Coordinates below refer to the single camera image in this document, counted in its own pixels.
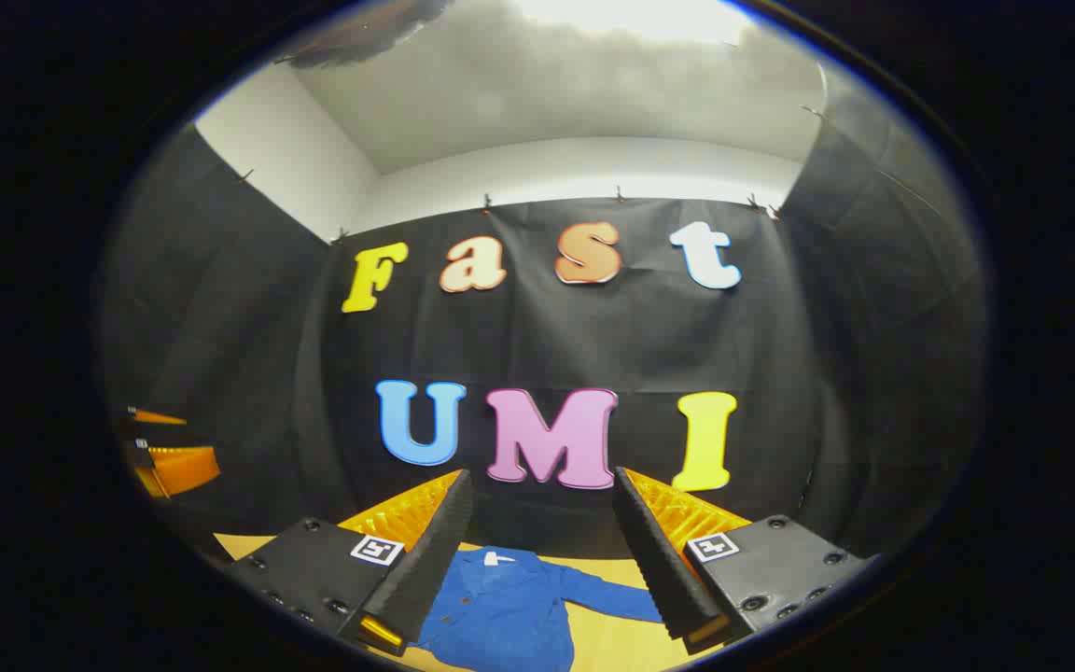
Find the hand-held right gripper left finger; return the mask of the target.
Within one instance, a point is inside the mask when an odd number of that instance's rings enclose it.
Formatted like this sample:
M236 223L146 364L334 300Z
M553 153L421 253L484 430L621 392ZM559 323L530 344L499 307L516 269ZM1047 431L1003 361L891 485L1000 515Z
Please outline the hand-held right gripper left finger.
M473 505L472 477L454 469L345 521L306 516L225 573L317 637L400 656L421 635Z

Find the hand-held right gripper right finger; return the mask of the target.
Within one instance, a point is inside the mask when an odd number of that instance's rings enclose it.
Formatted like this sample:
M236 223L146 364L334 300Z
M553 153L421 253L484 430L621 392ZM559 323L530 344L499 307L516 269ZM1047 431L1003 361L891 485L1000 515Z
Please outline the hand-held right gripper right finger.
M654 607L691 654L792 620L870 564L785 514L750 521L635 469L613 494Z

